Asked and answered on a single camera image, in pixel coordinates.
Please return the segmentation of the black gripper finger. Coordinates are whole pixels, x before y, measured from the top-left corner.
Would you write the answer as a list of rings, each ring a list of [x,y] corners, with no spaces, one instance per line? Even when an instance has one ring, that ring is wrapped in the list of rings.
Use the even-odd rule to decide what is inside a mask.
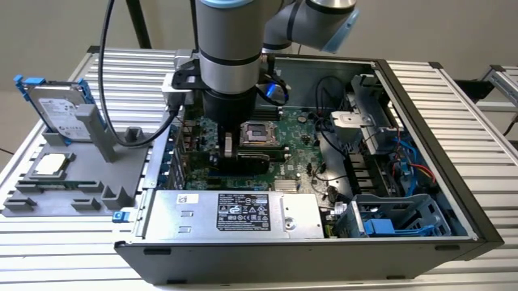
[[[218,168],[221,172],[234,172],[238,162],[239,126],[223,127],[218,125],[219,157]]]

